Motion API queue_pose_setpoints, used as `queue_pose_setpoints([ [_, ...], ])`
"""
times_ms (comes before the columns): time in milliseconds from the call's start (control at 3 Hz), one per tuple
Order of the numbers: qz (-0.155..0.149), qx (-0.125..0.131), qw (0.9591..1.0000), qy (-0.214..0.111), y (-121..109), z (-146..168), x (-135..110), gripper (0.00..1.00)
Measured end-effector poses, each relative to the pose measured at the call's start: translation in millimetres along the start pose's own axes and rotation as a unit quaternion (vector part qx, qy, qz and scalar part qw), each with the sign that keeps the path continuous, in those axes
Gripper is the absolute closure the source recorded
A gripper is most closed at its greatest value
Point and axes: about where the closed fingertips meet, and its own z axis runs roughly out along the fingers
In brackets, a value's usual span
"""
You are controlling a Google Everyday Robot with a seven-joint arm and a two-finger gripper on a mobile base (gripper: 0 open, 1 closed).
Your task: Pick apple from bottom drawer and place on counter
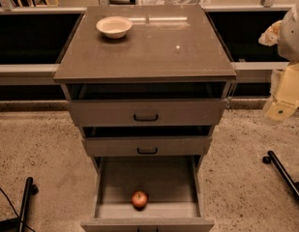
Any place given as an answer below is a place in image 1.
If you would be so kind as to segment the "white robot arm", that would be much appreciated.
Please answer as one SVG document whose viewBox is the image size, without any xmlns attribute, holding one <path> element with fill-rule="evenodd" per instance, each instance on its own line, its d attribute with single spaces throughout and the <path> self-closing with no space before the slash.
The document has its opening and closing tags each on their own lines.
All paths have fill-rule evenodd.
<svg viewBox="0 0 299 232">
<path fill-rule="evenodd" d="M 263 107 L 265 118 L 272 123 L 285 121 L 299 108 L 299 0 L 282 20 L 278 52 L 289 64 L 272 72 L 271 97 Z"/>
</svg>

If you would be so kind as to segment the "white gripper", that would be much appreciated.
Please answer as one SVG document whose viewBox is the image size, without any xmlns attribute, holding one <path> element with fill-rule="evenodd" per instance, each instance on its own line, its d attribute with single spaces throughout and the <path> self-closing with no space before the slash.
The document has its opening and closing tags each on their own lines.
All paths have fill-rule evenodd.
<svg viewBox="0 0 299 232">
<path fill-rule="evenodd" d="M 299 108 L 299 63 L 273 70 L 270 99 L 264 105 L 265 118 L 272 124 L 288 119 Z"/>
</svg>

